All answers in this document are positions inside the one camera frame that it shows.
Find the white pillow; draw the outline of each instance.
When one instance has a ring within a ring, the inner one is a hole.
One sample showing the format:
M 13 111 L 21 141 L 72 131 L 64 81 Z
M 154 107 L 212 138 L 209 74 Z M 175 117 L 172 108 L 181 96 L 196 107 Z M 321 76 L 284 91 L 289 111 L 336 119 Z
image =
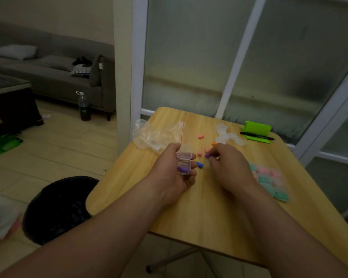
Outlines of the white pillow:
M 36 46 L 9 45 L 0 47 L 0 57 L 24 60 L 35 58 L 37 52 Z

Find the pen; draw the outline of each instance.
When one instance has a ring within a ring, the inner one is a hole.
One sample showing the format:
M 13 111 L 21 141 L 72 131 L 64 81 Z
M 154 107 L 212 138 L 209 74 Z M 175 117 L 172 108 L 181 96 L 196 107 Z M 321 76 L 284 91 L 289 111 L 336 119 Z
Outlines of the pen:
M 273 137 L 269 137 L 269 136 L 260 136 L 260 135 L 254 134 L 254 133 L 246 133 L 245 131 L 241 131 L 240 134 L 246 135 L 246 136 L 258 137 L 258 138 L 260 138 L 260 139 L 275 140 Z

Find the clear plastic bag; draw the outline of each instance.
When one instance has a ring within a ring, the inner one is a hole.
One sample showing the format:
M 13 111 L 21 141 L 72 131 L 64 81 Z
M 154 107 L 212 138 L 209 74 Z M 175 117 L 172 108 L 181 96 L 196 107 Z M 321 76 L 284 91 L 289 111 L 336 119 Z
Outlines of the clear plastic bag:
M 133 129 L 133 142 L 140 148 L 150 147 L 153 151 L 161 154 L 170 143 L 180 143 L 183 132 L 184 122 L 180 121 L 161 130 L 155 128 L 146 120 L 135 121 Z

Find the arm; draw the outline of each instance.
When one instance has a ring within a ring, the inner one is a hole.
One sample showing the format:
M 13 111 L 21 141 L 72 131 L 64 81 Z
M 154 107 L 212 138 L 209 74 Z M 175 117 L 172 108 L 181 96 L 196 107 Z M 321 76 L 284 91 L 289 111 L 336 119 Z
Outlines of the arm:
M 92 219 L 0 273 L 0 278 L 119 277 L 155 218 L 195 183 L 194 169 L 186 178 L 177 173 L 179 148 L 170 144 L 146 178 Z
M 220 184 L 245 209 L 270 271 L 277 277 L 348 277 L 348 267 L 303 229 L 254 179 L 249 163 L 231 145 L 209 154 Z

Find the frosted glass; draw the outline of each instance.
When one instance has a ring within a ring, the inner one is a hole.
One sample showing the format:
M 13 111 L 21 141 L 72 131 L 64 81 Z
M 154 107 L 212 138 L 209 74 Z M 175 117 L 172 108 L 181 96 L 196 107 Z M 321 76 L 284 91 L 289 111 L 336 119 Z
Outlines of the frosted glass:
M 321 151 L 348 158 L 348 119 L 329 139 Z
M 296 144 L 347 72 L 347 3 L 267 0 L 224 119 Z
M 348 210 L 348 164 L 315 157 L 306 170 L 339 213 Z
M 255 0 L 149 0 L 143 108 L 211 116 Z

